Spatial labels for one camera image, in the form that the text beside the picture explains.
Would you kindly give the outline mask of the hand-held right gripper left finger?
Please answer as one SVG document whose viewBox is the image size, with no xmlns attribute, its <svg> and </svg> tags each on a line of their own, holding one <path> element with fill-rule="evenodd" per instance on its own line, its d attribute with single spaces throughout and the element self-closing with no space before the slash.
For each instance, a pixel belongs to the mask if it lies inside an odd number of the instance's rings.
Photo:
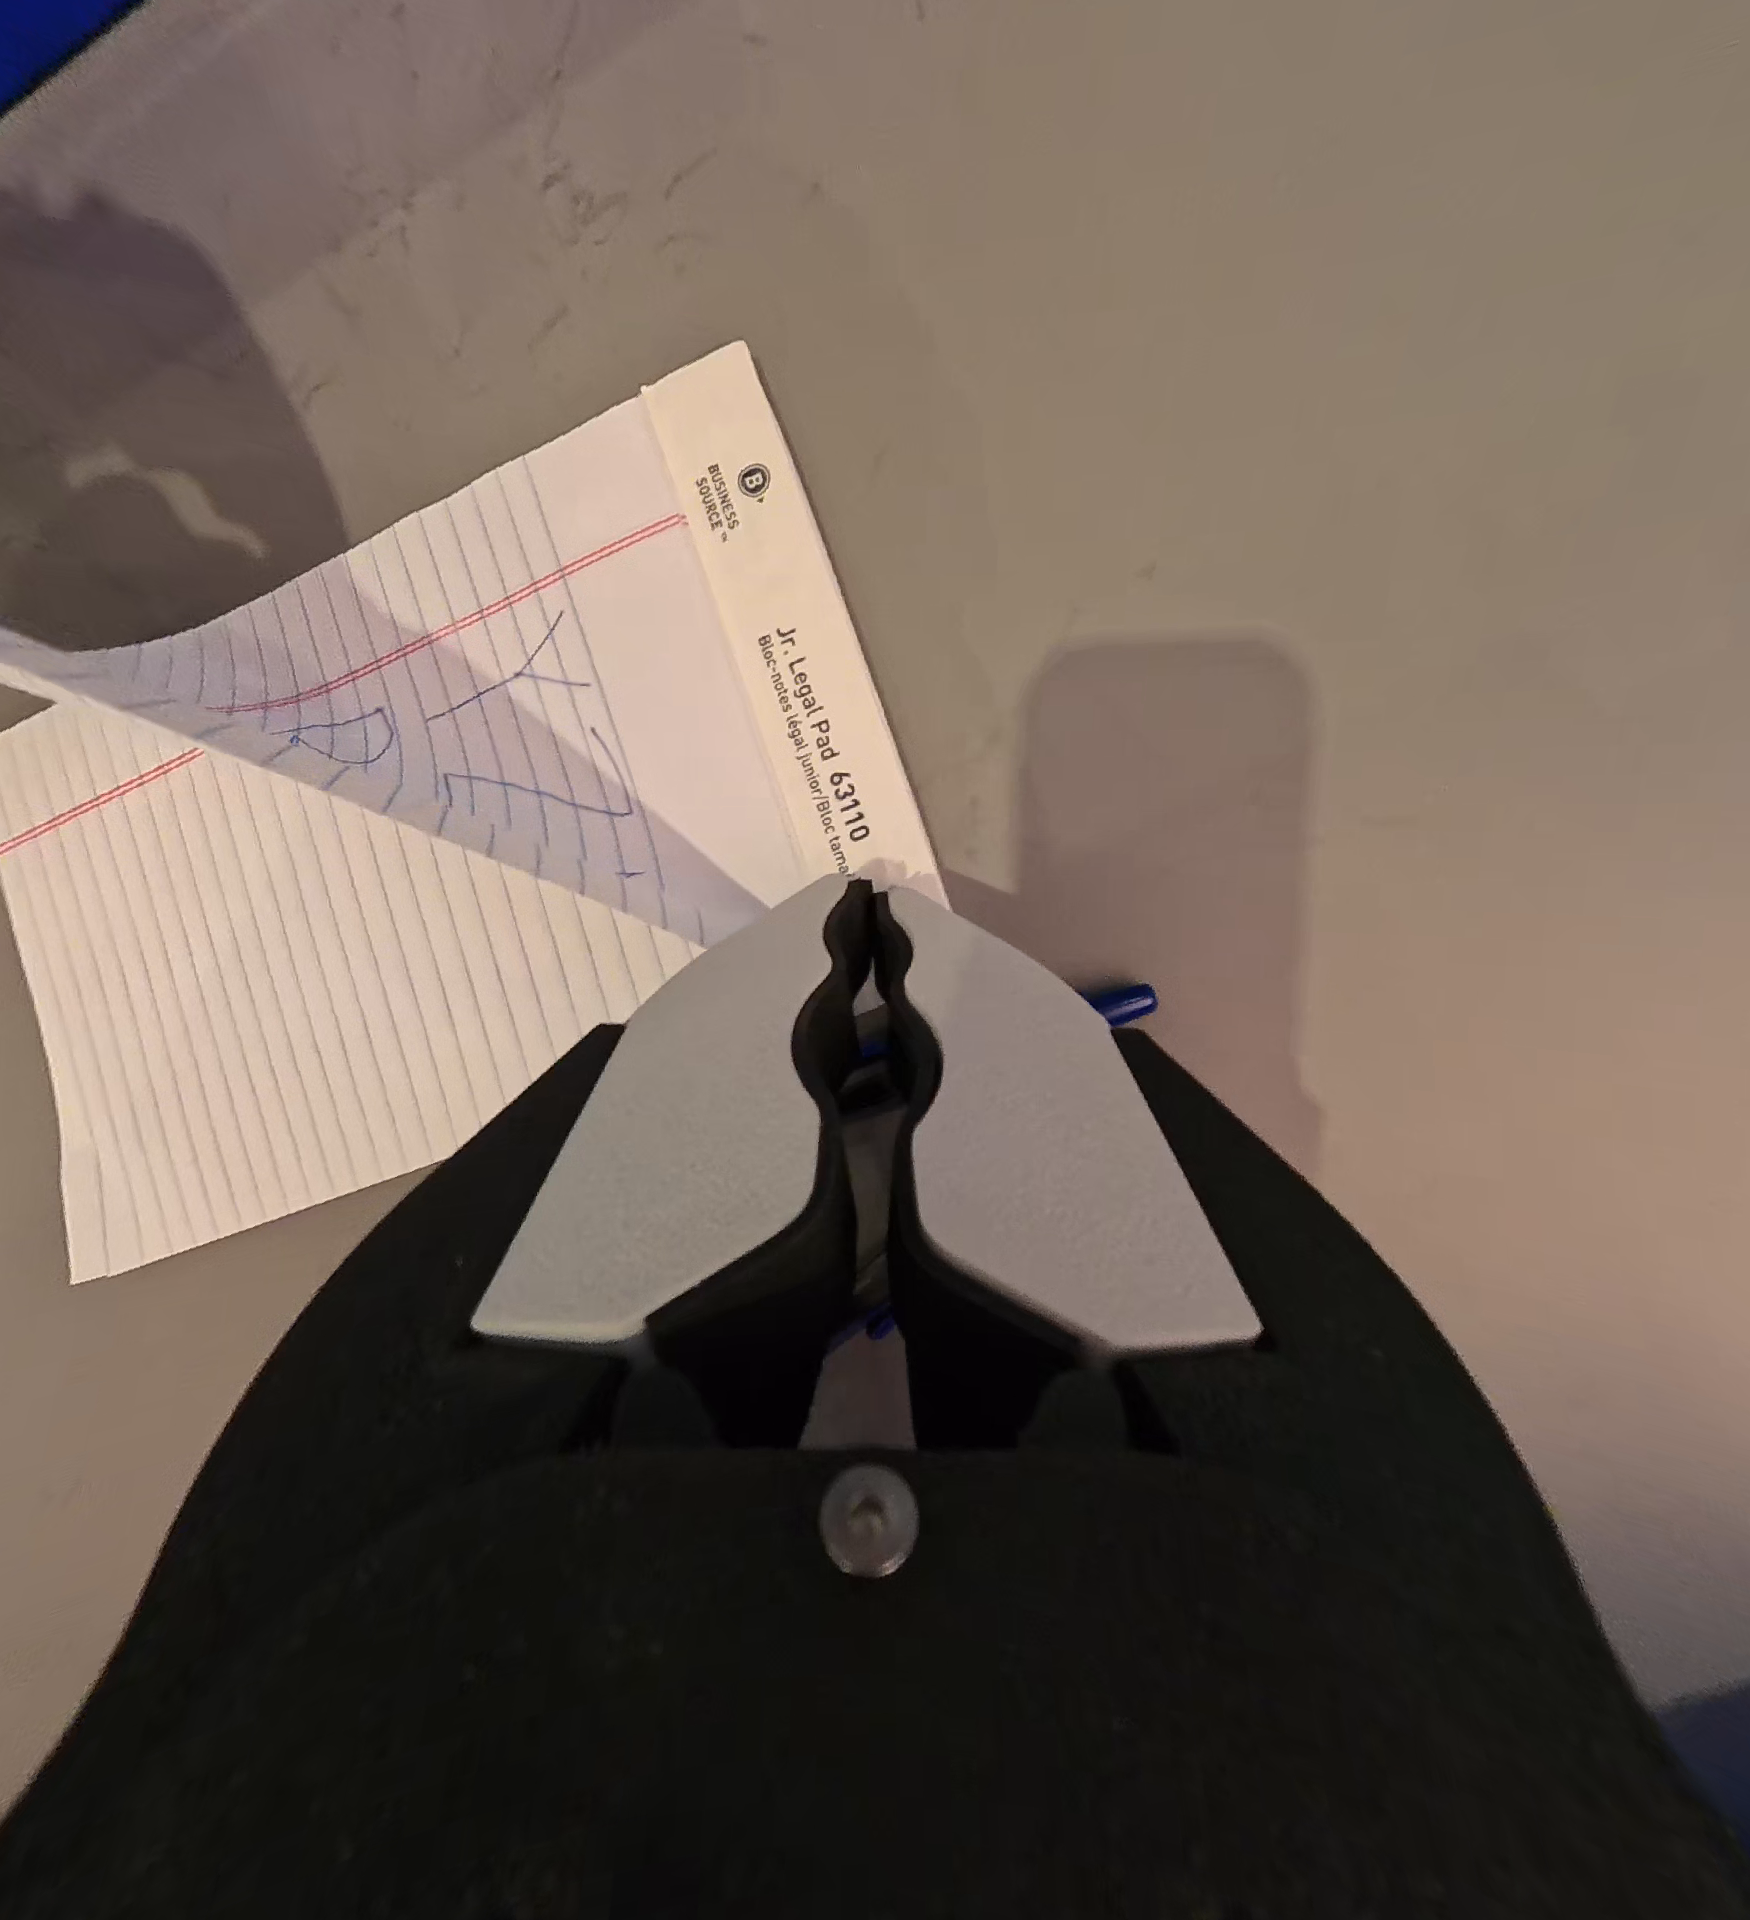
<svg viewBox="0 0 1750 1920">
<path fill-rule="evenodd" d="M 706 948 L 623 1024 L 471 1327 L 631 1349 L 797 1224 L 859 1062 L 865 881 L 815 881 Z"/>
</svg>

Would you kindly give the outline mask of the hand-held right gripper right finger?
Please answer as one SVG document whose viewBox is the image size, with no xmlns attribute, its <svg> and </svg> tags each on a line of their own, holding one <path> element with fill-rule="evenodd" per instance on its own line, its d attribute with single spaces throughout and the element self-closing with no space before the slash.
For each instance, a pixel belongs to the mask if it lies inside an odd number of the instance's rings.
<svg viewBox="0 0 1750 1920">
<path fill-rule="evenodd" d="M 906 1086 L 899 1309 L 993 1314 L 1068 1363 L 1254 1345 L 1262 1317 L 1090 999 L 915 887 L 883 892 L 877 924 Z"/>
</svg>

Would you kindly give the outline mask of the white lined notepad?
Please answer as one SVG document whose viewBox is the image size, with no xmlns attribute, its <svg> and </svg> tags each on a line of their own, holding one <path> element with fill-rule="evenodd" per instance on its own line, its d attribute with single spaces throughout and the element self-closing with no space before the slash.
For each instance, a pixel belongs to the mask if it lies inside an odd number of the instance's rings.
<svg viewBox="0 0 1750 1920">
<path fill-rule="evenodd" d="M 946 902 L 758 358 L 734 342 L 632 400 L 686 505 L 805 886 L 899 879 Z M 57 1101 L 73 1284 L 450 1158 L 708 947 L 57 700 L 0 732 L 0 894 Z"/>
</svg>

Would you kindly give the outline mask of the torn written notepad sheet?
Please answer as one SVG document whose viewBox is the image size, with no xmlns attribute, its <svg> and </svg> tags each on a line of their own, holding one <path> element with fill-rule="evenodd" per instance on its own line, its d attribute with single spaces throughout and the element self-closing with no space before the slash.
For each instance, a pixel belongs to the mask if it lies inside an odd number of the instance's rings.
<svg viewBox="0 0 1750 1920">
<path fill-rule="evenodd" d="M 0 683 L 714 944 L 805 886 L 645 400 L 205 625 Z"/>
</svg>

